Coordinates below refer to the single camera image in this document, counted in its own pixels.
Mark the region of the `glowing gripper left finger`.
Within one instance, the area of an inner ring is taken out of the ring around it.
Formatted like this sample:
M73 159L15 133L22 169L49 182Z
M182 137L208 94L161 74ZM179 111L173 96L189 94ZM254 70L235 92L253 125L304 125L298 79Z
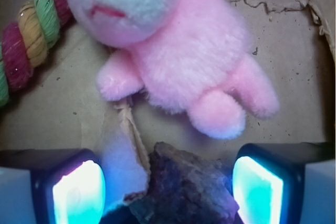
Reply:
M1 151L1 223L99 223L105 195L87 148Z

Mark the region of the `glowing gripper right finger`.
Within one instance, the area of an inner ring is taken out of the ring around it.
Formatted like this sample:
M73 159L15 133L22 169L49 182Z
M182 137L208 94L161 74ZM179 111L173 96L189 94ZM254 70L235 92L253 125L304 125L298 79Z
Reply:
M242 223L335 223L335 145L245 144L232 189Z

